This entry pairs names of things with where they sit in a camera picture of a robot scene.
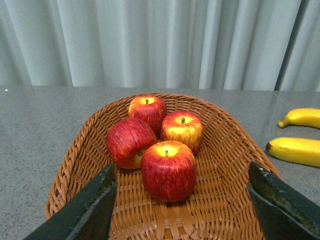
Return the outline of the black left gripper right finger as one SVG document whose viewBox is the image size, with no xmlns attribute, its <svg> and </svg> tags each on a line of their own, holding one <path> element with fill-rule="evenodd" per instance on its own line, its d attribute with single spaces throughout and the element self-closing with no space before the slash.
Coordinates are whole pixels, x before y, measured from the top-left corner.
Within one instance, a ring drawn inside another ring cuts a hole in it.
<svg viewBox="0 0 320 240">
<path fill-rule="evenodd" d="M 267 240 L 318 240 L 320 207 L 252 161 L 247 189 Z"/>
</svg>

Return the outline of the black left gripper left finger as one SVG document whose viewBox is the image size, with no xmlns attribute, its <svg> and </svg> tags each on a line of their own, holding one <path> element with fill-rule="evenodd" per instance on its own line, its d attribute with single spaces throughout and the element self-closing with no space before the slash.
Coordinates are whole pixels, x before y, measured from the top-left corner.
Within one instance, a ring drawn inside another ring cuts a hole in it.
<svg viewBox="0 0 320 240">
<path fill-rule="evenodd" d="M 117 195 L 115 165 L 109 163 L 62 209 L 26 240 L 107 240 Z"/>
</svg>

